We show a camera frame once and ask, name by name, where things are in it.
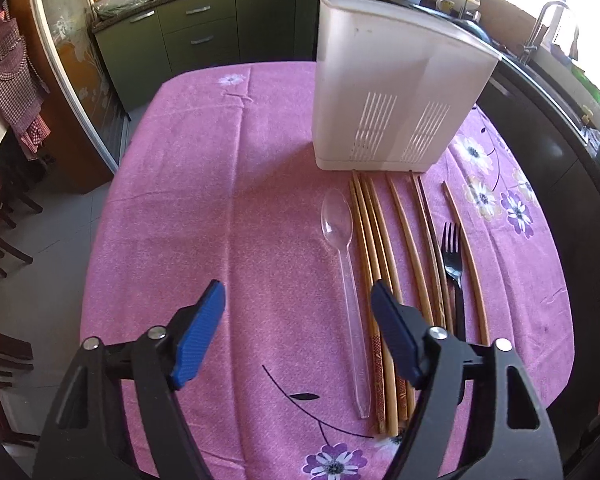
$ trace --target fork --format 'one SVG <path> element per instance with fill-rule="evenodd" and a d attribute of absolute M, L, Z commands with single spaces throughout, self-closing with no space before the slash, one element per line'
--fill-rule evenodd
<path fill-rule="evenodd" d="M 462 253 L 460 249 L 460 226 L 453 222 L 445 222 L 442 231 L 442 261 L 445 266 L 446 275 L 454 283 L 456 316 L 454 324 L 454 335 L 460 341 L 466 341 L 464 326 L 464 296 L 462 294 Z"/>

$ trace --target wooden cutting board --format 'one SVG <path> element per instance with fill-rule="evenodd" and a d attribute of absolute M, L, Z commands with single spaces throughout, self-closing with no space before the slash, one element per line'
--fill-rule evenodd
<path fill-rule="evenodd" d="M 494 40 L 505 45 L 516 56 L 522 53 L 522 46 L 529 39 L 536 19 L 507 0 L 480 0 L 480 26 Z M 548 27 L 540 29 L 539 44 Z"/>

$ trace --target clear plastic spoon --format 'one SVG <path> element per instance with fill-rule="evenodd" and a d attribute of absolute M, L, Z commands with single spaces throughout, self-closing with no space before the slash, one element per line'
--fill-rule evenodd
<path fill-rule="evenodd" d="M 353 279 L 353 268 L 349 257 L 352 232 L 353 220 L 349 204 L 337 189 L 328 190 L 322 201 L 322 234 L 328 243 L 338 251 L 340 257 L 342 285 L 344 286 L 347 320 L 349 321 L 350 354 L 356 404 L 360 418 L 367 418 L 371 409 L 371 387 L 366 338 L 362 330 L 356 283 Z"/>

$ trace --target chopstick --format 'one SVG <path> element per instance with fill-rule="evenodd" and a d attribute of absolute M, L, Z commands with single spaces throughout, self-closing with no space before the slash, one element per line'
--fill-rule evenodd
<path fill-rule="evenodd" d="M 429 223 L 427 222 L 427 214 L 424 210 L 424 203 L 422 197 L 420 195 L 420 190 L 418 189 L 418 185 L 416 184 L 416 179 L 413 176 L 413 171 L 409 172 L 411 177 L 411 183 L 413 184 L 413 190 L 416 195 L 416 205 L 418 216 L 420 217 L 420 224 L 422 226 L 422 231 L 424 234 L 424 245 L 427 250 L 427 256 L 429 257 L 429 265 L 431 271 L 431 285 L 432 285 L 432 301 L 431 307 L 435 312 L 434 316 L 434 324 L 439 326 L 445 325 L 445 312 L 442 304 L 442 288 L 440 287 L 440 276 L 438 273 L 438 264 L 436 263 L 436 255 L 433 249 L 433 243 L 431 241 L 431 236 L 429 233 Z"/>
<path fill-rule="evenodd" d="M 454 200 L 454 196 L 451 194 L 451 190 L 445 181 L 442 181 L 442 189 L 445 193 L 449 209 L 451 209 L 451 215 L 454 217 L 454 221 L 460 226 L 460 236 L 466 257 L 466 263 L 469 275 L 471 276 L 472 285 L 474 286 L 475 308 L 478 312 L 478 327 L 480 329 L 480 343 L 488 346 L 491 344 L 489 339 L 489 325 L 487 323 L 487 313 L 484 307 L 482 287 L 480 286 L 480 281 L 478 280 L 478 270 L 475 267 L 474 255 L 471 252 L 469 238 L 467 238 L 466 230 L 462 225 L 462 220 L 460 219 L 460 214 L 458 213 L 458 208 L 456 207 L 456 201 Z"/>
<path fill-rule="evenodd" d="M 371 262 L 371 275 L 372 282 L 375 283 L 381 279 L 379 255 L 377 252 L 377 245 L 374 240 L 374 234 L 372 232 L 372 225 L 376 224 L 376 216 L 370 202 L 366 199 L 363 187 L 358 179 L 358 174 L 353 173 L 353 181 L 358 193 L 358 204 L 360 206 L 360 213 L 362 214 L 362 223 L 365 228 L 365 239 L 366 249 L 369 254 Z M 389 436 L 398 435 L 398 401 L 396 398 L 395 389 L 395 369 L 394 361 L 391 358 L 389 349 L 386 343 L 381 338 L 382 348 L 382 376 L 384 377 L 384 417 L 386 423 L 386 431 Z"/>
<path fill-rule="evenodd" d="M 418 175 L 418 187 L 422 193 L 422 201 L 424 203 L 424 212 L 427 215 L 427 225 L 429 226 L 429 233 L 433 244 L 433 253 L 436 257 L 436 265 L 438 266 L 438 276 L 440 278 L 440 289 L 442 291 L 442 305 L 445 309 L 445 325 L 446 331 L 452 334 L 454 332 L 454 321 L 453 315 L 451 314 L 451 299 L 449 298 L 449 287 L 446 284 L 446 272 L 445 264 L 442 261 L 442 251 L 438 244 L 438 236 L 436 235 L 436 226 L 433 225 L 433 217 L 431 216 L 431 209 L 429 209 L 429 202 L 427 201 L 427 195 L 424 192 L 424 186 L 422 185 L 422 179 Z"/>
<path fill-rule="evenodd" d="M 353 172 L 353 179 L 349 183 L 351 192 L 351 201 L 353 203 L 353 219 L 356 232 L 358 233 L 358 245 L 360 247 L 360 261 L 362 262 L 363 275 L 365 277 L 366 298 L 367 301 L 371 294 L 371 287 L 374 283 L 374 273 L 372 271 L 372 261 L 378 266 L 378 257 L 373 243 L 369 216 L 364 205 L 362 189 L 356 172 Z M 374 373 L 374 392 L 376 394 L 376 422 L 378 423 L 378 433 L 386 433 L 386 417 L 384 415 L 384 367 L 382 365 L 382 339 L 380 329 L 371 312 L 371 305 L 367 303 L 369 316 L 369 332 L 371 335 L 372 365 Z"/>
<path fill-rule="evenodd" d="M 400 202 L 398 191 L 395 189 L 394 181 L 391 180 L 389 174 L 386 173 L 386 180 L 391 189 L 391 194 L 394 196 L 395 208 L 398 210 L 398 217 L 400 218 L 400 224 L 402 224 L 402 232 L 407 242 L 407 249 L 411 259 L 411 266 L 413 267 L 413 273 L 416 277 L 416 285 L 418 287 L 418 297 L 420 298 L 420 310 L 427 323 L 433 325 L 433 313 L 431 311 L 431 304 L 429 303 L 429 293 L 427 292 L 427 283 L 424 279 L 424 272 L 422 272 L 422 263 L 420 262 L 420 255 L 418 254 L 418 248 L 413 240 L 413 234 L 411 233 L 411 227 L 407 220 L 407 215 L 404 213 L 404 208 Z"/>
<path fill-rule="evenodd" d="M 402 291 L 400 290 L 398 270 L 395 265 L 394 250 L 391 247 L 391 240 L 389 239 L 389 232 L 387 231 L 386 222 L 384 221 L 384 214 L 382 213 L 382 207 L 378 200 L 378 194 L 376 193 L 376 186 L 371 177 L 366 179 L 366 184 L 378 221 L 379 234 L 382 241 L 381 247 L 384 249 L 384 258 L 379 259 L 382 278 L 389 284 L 389 288 L 394 294 L 395 299 L 398 300 L 400 304 L 404 304 Z M 407 420 L 415 409 L 415 393 L 411 385 L 407 384 L 397 373 L 395 375 L 395 384 L 398 395 L 398 419 Z"/>

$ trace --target chrome faucet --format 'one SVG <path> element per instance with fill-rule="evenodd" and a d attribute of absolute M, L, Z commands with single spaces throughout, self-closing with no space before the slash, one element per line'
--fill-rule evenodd
<path fill-rule="evenodd" d="M 542 28 L 542 20 L 544 19 L 544 15 L 546 14 L 549 7 L 558 6 L 563 7 L 567 10 L 571 10 L 567 5 L 567 2 L 563 0 L 551 0 L 542 6 L 542 10 L 540 10 L 540 15 L 534 24 L 534 28 L 531 30 L 531 36 L 526 40 L 525 45 L 522 47 L 522 54 L 518 57 L 518 61 L 523 65 L 526 65 L 531 58 L 531 54 L 538 49 L 536 45 L 536 41 L 538 40 L 538 36 L 540 35 L 540 29 Z M 570 57 L 573 59 L 578 59 L 578 37 L 580 35 L 580 28 L 576 24 L 576 31 L 573 35 L 573 42 L 571 43 L 571 49 L 569 52 Z"/>

